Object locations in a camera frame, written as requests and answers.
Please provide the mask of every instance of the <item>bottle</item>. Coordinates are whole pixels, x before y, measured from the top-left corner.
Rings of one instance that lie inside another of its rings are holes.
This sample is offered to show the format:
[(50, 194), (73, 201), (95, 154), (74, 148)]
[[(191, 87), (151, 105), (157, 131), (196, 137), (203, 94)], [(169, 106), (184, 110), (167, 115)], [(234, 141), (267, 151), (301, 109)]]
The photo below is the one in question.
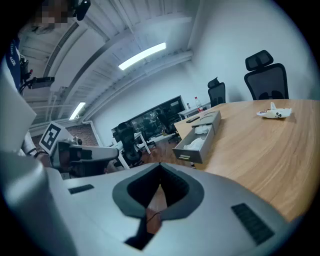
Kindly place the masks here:
[(194, 98), (195, 98), (195, 104), (196, 104), (196, 106), (198, 107), (198, 111), (199, 111), (199, 112), (204, 111), (204, 109), (202, 108), (202, 105), (201, 105), (200, 100), (198, 100), (198, 97), (194, 97)]

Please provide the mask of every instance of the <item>floor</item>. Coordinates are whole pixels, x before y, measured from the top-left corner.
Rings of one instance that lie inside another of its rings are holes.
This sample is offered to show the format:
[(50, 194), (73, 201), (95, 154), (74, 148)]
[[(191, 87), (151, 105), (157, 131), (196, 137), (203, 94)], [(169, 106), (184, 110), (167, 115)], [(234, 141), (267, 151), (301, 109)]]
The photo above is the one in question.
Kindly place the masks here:
[(191, 167), (190, 162), (176, 158), (172, 150), (172, 148), (177, 145), (174, 139), (171, 140), (170, 143), (167, 139), (163, 139), (157, 141), (155, 145), (156, 146), (149, 146), (151, 154), (148, 154), (145, 149), (142, 150), (142, 161), (144, 161), (144, 164), (164, 162)]
[[(155, 144), (156, 146), (149, 146), (151, 154), (148, 154), (145, 150), (143, 150), (142, 160), (144, 161), (144, 164), (164, 162), (191, 167), (190, 162), (176, 158), (172, 150), (172, 148), (177, 145), (174, 140), (171, 140), (169, 143), (167, 139), (163, 139), (161, 141), (157, 141)], [(146, 229), (149, 233), (155, 234), (160, 229), (161, 211), (165, 210), (166, 208), (166, 196), (161, 186), (159, 186), (148, 208), (146, 209)]]

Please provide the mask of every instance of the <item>headrest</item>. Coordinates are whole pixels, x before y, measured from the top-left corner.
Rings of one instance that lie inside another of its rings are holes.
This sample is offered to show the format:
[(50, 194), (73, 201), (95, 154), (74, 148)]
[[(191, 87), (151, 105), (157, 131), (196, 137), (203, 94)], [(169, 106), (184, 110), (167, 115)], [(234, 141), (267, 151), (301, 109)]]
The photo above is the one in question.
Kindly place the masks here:
[(220, 84), (220, 82), (218, 81), (218, 77), (216, 77), (215, 79), (208, 82), (208, 88), (213, 88), (219, 84)]
[(118, 125), (118, 131), (124, 130), (126, 128), (128, 128), (128, 125), (125, 122), (122, 122)]
[(274, 62), (274, 58), (266, 50), (245, 59), (245, 67), (248, 71), (258, 70)]

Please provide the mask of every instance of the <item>white wall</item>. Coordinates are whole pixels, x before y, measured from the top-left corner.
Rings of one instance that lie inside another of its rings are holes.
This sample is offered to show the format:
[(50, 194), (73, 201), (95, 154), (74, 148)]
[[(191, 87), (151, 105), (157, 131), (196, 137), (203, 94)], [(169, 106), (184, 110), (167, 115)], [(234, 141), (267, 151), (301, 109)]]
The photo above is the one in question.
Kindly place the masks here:
[(103, 145), (112, 143), (111, 129), (157, 105), (180, 96), (184, 104), (195, 104), (196, 90), (180, 64), (166, 68), (131, 86), (93, 117)]
[(200, 12), (192, 60), (184, 64), (199, 97), (208, 97), (207, 84), (218, 77), (225, 83), (227, 102), (251, 101), (244, 81), (249, 72), (245, 59), (267, 50), (273, 63), (285, 67), (290, 99), (320, 100), (319, 73), (309, 46), (277, 5), (262, 0), (206, 0)]

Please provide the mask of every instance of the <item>model airplane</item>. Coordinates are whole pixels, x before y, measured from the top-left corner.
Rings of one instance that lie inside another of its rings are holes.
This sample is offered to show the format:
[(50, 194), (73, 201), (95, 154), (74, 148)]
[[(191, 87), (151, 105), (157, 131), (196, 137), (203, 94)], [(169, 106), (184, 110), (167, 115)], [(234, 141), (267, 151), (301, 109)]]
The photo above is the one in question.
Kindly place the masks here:
[(291, 108), (276, 108), (276, 105), (271, 102), (271, 109), (266, 109), (264, 111), (257, 112), (258, 116), (264, 118), (287, 118), (291, 114)]

